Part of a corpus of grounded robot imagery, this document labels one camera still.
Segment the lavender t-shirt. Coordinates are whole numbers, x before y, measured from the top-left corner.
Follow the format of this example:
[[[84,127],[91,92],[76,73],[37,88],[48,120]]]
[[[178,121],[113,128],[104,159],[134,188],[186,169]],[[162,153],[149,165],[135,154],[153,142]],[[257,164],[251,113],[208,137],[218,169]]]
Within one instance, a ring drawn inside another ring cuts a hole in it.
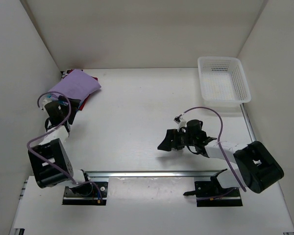
[[[83,102],[90,94],[101,88],[100,83],[81,70],[73,70],[49,92],[60,92],[70,99],[78,99]]]

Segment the red t-shirt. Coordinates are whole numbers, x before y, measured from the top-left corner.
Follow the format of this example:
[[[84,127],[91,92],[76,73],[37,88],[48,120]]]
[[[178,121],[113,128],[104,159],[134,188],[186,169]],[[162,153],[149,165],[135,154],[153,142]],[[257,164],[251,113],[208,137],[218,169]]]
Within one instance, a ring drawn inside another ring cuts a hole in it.
[[[73,70],[67,70],[67,71],[66,71],[66,74],[69,74],[69,73],[71,73],[72,71],[73,71]],[[80,104],[80,106],[79,106],[79,108],[78,108],[79,111],[82,111],[82,110],[83,110],[83,108],[84,108],[84,106],[85,106],[87,100],[89,99],[89,97],[90,97],[90,95],[88,95],[88,96],[85,98],[85,100]]]

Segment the teal t-shirt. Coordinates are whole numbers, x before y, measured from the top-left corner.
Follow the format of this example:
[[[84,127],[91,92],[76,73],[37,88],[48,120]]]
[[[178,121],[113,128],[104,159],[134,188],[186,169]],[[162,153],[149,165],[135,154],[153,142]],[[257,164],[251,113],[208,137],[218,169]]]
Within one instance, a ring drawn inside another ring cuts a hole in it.
[[[51,101],[56,101],[58,103],[61,104],[67,104],[67,101],[65,98],[63,98],[61,95],[57,95],[57,94],[48,94],[47,98],[50,99]]]

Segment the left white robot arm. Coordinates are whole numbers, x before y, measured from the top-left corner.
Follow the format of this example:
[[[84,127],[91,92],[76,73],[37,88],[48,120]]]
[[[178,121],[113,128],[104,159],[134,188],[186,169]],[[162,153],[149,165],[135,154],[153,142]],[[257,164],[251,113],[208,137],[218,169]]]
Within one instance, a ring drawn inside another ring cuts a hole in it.
[[[34,152],[47,159],[50,163],[57,165],[70,176],[73,177],[74,175],[73,167],[64,149],[63,142],[69,137],[80,100],[70,98],[69,102],[70,106],[63,96],[59,96],[58,100],[49,101],[43,105],[43,110],[49,116],[44,124],[47,135],[44,136],[42,142],[32,147],[32,151],[28,151],[34,177],[40,188],[53,187],[68,181],[69,178],[63,172],[38,158],[33,154]]]

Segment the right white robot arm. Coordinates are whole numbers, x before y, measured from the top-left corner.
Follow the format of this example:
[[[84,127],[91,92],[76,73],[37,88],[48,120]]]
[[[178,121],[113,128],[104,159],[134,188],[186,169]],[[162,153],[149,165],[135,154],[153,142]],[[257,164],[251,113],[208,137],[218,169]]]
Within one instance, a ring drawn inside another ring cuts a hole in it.
[[[284,177],[284,171],[266,147],[259,141],[238,144],[218,141],[202,130],[203,122],[193,119],[178,129],[168,129],[158,150],[170,152],[187,148],[195,155],[224,160],[236,164],[210,177],[207,189],[221,196],[232,189],[247,187],[254,193],[261,193]]]

